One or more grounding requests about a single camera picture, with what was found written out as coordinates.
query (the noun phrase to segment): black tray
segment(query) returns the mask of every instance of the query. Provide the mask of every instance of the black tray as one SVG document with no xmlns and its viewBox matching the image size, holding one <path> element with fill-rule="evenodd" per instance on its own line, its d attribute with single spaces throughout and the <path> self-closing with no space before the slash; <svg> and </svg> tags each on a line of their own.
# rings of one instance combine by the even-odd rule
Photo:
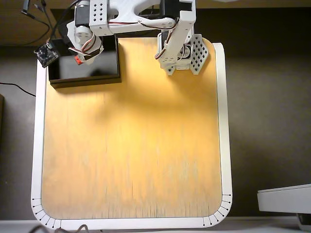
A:
<svg viewBox="0 0 311 233">
<path fill-rule="evenodd" d="M 104 51 L 90 65 L 78 65 L 73 55 L 61 56 L 49 65 L 49 81 L 54 88 L 120 83 L 118 39 L 104 37 Z"/>
</svg>

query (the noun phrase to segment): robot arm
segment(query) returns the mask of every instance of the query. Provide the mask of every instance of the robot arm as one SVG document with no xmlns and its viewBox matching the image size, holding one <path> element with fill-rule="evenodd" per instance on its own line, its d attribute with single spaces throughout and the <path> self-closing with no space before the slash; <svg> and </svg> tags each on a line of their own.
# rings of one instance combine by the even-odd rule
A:
<svg viewBox="0 0 311 233">
<path fill-rule="evenodd" d="M 157 19 L 139 15 L 157 4 L 160 6 Z M 195 0 L 81 0 L 75 5 L 75 18 L 66 25 L 63 36 L 72 45 L 69 50 L 76 54 L 75 60 L 80 65 L 92 63 L 104 52 L 105 36 L 161 30 L 155 55 L 160 67 L 168 75 L 176 69 L 190 69 L 198 74 L 208 52 L 202 36 L 193 32 L 195 20 Z"/>
</svg>

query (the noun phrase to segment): white frame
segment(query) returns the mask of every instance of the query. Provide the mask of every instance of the white frame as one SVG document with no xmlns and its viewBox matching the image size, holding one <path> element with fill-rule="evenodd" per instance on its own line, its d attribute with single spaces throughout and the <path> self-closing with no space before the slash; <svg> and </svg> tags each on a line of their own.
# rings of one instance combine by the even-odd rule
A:
<svg viewBox="0 0 311 233">
<path fill-rule="evenodd" d="M 119 218 L 119 219 L 54 219 L 41 205 L 44 120 L 47 69 L 37 62 L 37 83 L 35 102 L 35 135 L 33 173 L 31 187 L 31 207 L 34 216 L 50 229 L 76 230 L 86 224 L 90 230 L 116 229 L 168 229 L 205 228 L 220 223 L 229 213 L 232 204 L 231 161 L 229 145 L 227 88 L 225 74 L 225 52 L 221 43 L 213 44 L 216 52 L 217 97 L 219 118 L 219 141 L 221 157 L 222 202 L 219 209 L 207 217 L 182 218 Z"/>
</svg>

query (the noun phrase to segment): wooden board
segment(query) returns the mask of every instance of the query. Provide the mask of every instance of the wooden board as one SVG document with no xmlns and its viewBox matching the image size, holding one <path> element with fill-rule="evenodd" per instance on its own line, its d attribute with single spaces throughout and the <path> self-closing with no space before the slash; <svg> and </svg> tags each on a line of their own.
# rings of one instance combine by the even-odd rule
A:
<svg viewBox="0 0 311 233">
<path fill-rule="evenodd" d="M 56 219 L 209 216 L 222 200 L 215 51 L 167 76 L 119 40 L 122 83 L 47 84 L 42 205 Z"/>
</svg>

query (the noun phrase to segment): white bracket with holes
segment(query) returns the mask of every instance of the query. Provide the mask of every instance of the white bracket with holes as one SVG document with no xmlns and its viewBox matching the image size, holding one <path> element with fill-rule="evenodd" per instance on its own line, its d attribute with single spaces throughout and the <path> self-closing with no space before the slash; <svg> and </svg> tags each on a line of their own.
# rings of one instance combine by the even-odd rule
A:
<svg viewBox="0 0 311 233">
<path fill-rule="evenodd" d="M 89 27 L 95 35 L 113 35 L 107 21 L 107 0 L 90 0 Z"/>
<path fill-rule="evenodd" d="M 158 44 L 161 41 L 161 34 L 158 35 Z M 164 56 L 161 60 L 161 68 L 165 70 L 167 75 L 173 75 L 174 71 L 190 69 L 194 75 L 198 75 L 207 60 L 208 49 L 203 42 L 201 34 L 194 34 L 190 40 L 190 45 L 187 45 L 191 52 L 189 59 L 180 59 L 173 62 L 173 58 Z"/>
<path fill-rule="evenodd" d="M 202 40 L 201 34 L 194 34 L 192 37 L 192 61 L 190 64 L 190 70 L 193 74 L 199 74 L 207 57 L 208 50 Z"/>
</svg>

